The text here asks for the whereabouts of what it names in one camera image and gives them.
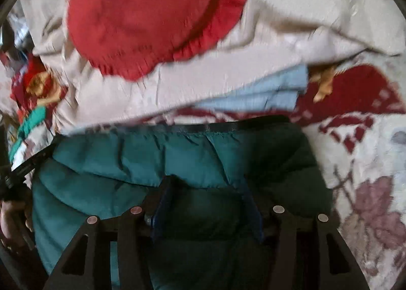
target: green cloth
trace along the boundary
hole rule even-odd
[[[235,190],[244,176],[294,214],[330,212],[331,192],[294,124],[76,135],[62,139],[33,183],[35,239],[45,269],[52,271],[86,217],[121,215],[170,174],[184,186],[174,195],[163,239],[146,247],[155,289],[262,287],[271,252],[253,239]],[[117,285],[114,243],[110,261]]]
[[[13,144],[9,152],[9,160],[10,163],[13,163],[14,155],[17,152],[18,148],[21,146],[23,141],[27,138],[33,128],[41,124],[41,122],[45,119],[45,107],[36,107],[31,114],[25,118],[21,126],[18,128],[17,131],[17,140]]]

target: cream fabric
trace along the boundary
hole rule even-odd
[[[21,2],[35,53],[70,87],[55,116],[63,133],[219,96],[299,63],[338,61],[366,47],[405,49],[405,19],[393,0],[248,0],[216,49],[159,64],[134,83],[102,77],[80,57],[68,39],[67,0]]]

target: round metal pin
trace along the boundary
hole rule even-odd
[[[275,213],[284,213],[285,208],[282,205],[275,205],[272,209]]]
[[[140,206],[135,206],[133,208],[131,208],[130,212],[132,214],[140,214],[143,211],[143,208]]]
[[[328,221],[328,217],[327,217],[325,214],[323,214],[323,213],[319,214],[319,215],[317,216],[317,218],[318,218],[322,223],[326,223],[326,222]]]
[[[97,217],[96,216],[90,216],[90,217],[87,218],[87,223],[89,225],[92,225],[92,224],[94,224],[96,222],[97,222]]]

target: red knit garment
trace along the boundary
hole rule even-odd
[[[70,0],[67,25],[78,52],[103,75],[136,81],[159,62],[213,47],[246,0]]]

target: folded blue fabric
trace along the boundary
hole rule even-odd
[[[235,112],[270,109],[291,111],[295,108],[299,93],[306,90],[307,83],[307,66],[300,64],[266,76],[225,96],[199,102],[195,107]]]

